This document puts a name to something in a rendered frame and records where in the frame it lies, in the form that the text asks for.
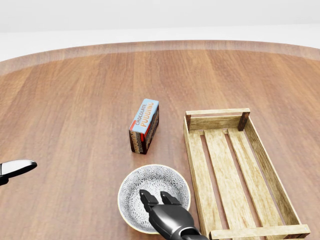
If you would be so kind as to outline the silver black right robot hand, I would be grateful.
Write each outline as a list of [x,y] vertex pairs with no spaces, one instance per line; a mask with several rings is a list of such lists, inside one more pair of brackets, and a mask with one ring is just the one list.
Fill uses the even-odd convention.
[[189,211],[183,208],[178,199],[168,192],[160,192],[163,204],[159,204],[156,197],[147,190],[141,189],[139,195],[144,209],[149,215],[150,224],[166,240],[171,240],[177,230],[190,227],[196,228],[194,219]]

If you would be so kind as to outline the chocolate pudding box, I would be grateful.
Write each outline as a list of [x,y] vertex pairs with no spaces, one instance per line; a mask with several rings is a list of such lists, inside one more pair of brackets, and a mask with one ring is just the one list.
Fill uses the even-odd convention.
[[129,128],[131,151],[146,155],[159,125],[159,101],[145,98]]

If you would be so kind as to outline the patterned black and white bowl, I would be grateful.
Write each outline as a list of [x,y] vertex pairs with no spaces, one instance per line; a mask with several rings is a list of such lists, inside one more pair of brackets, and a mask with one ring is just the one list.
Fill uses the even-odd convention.
[[138,232],[158,234],[149,222],[149,214],[141,202],[140,190],[148,191],[161,205],[163,204],[161,192],[167,192],[175,197],[183,208],[190,209],[190,188],[178,171],[161,164],[138,167],[123,180],[117,196],[117,205],[122,218]]

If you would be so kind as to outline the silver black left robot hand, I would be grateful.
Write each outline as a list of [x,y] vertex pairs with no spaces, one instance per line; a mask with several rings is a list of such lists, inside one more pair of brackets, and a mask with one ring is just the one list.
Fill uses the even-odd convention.
[[0,186],[6,185],[10,178],[35,169],[38,164],[30,159],[17,159],[0,163]]

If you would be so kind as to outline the wooden slat tray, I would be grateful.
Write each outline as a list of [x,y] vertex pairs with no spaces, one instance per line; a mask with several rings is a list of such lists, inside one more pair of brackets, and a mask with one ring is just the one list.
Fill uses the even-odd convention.
[[190,110],[184,139],[200,230],[209,240],[305,240],[249,108]]

